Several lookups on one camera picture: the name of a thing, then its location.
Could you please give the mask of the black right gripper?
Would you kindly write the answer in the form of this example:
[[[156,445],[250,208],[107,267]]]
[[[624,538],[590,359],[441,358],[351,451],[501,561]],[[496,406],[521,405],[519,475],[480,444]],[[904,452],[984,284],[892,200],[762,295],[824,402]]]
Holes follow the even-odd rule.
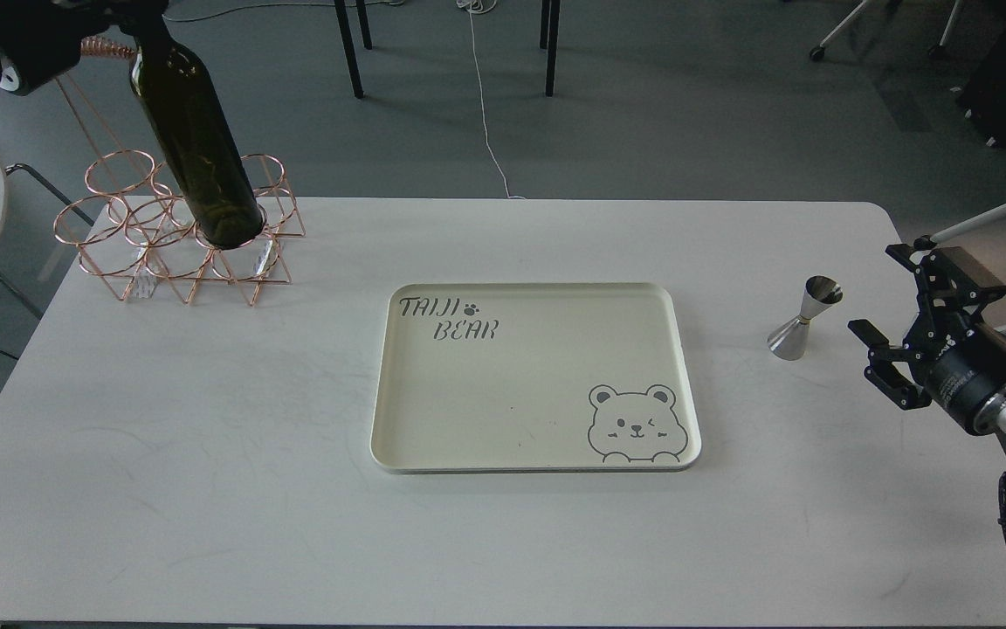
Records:
[[[864,377],[905,411],[935,401],[971,435],[995,432],[1006,391],[1006,335],[982,325],[982,311],[1006,295],[1006,284],[960,246],[915,250],[892,244],[886,254],[917,286],[918,314],[905,348],[866,319],[849,330],[867,348]],[[913,381],[895,367],[909,363]]]

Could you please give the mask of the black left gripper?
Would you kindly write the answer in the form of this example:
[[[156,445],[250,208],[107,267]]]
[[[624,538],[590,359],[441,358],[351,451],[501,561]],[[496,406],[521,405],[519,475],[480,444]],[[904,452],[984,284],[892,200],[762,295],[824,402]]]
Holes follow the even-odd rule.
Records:
[[[76,66],[81,41],[113,25],[153,23],[168,1],[0,1],[0,52],[12,78],[3,87],[27,95]]]

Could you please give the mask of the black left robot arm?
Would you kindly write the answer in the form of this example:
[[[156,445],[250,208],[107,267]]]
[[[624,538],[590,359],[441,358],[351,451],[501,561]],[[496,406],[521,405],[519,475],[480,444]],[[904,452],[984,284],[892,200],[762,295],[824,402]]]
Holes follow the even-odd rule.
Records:
[[[26,95],[81,59],[81,44],[113,25],[162,17],[167,1],[0,1],[0,89]]]

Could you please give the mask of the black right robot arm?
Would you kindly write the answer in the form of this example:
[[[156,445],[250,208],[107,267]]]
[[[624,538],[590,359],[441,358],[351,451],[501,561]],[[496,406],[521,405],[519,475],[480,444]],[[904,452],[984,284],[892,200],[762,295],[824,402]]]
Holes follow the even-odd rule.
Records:
[[[885,251],[912,275],[918,314],[899,345],[869,320],[850,321],[867,349],[865,378],[900,409],[937,403],[965,433],[995,435],[1006,446],[1006,335],[983,320],[1005,284],[961,247],[923,240]],[[1006,547],[1006,473],[997,504]]]

